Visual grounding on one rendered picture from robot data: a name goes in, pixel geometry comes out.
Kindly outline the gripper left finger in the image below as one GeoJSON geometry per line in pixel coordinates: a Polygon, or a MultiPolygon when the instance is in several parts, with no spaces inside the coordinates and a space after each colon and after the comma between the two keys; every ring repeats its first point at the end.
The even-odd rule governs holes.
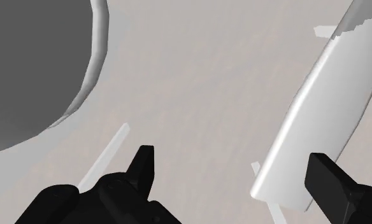
{"type": "Polygon", "coordinates": [[[86,192],[73,185],[40,191],[15,224],[182,224],[148,200],[154,174],[154,147],[142,145],[126,172],[105,174],[86,192]]]}

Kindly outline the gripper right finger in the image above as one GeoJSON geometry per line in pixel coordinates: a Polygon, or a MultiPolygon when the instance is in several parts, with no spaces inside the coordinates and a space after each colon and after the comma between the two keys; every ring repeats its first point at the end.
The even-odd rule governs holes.
{"type": "Polygon", "coordinates": [[[304,185],[331,224],[372,224],[372,186],[355,182],[326,154],[310,154],[304,185]]]}

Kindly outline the pale flat stick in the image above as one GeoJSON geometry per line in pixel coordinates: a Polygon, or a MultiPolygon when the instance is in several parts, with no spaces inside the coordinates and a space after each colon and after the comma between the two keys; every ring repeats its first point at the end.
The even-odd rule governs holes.
{"type": "Polygon", "coordinates": [[[124,123],[118,129],[116,134],[112,137],[108,145],[102,151],[100,156],[98,156],[94,164],[78,184],[77,188],[79,189],[80,193],[87,192],[98,182],[99,178],[103,175],[121,144],[124,142],[124,139],[127,137],[129,131],[130,126],[128,123],[124,123]]]}

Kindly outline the white long curved object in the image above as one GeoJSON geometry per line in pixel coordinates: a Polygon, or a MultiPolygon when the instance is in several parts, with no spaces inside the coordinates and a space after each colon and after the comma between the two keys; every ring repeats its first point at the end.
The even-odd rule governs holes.
{"type": "Polygon", "coordinates": [[[372,97],[372,0],[352,0],[294,96],[252,186],[252,198],[306,211],[310,153],[336,160],[372,97]]]}

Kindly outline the white round bowl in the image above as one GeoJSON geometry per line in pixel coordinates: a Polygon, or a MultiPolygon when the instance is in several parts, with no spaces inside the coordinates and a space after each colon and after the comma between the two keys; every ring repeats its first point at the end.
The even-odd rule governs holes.
{"type": "Polygon", "coordinates": [[[74,113],[108,51],[107,0],[0,0],[0,151],[74,113]]]}

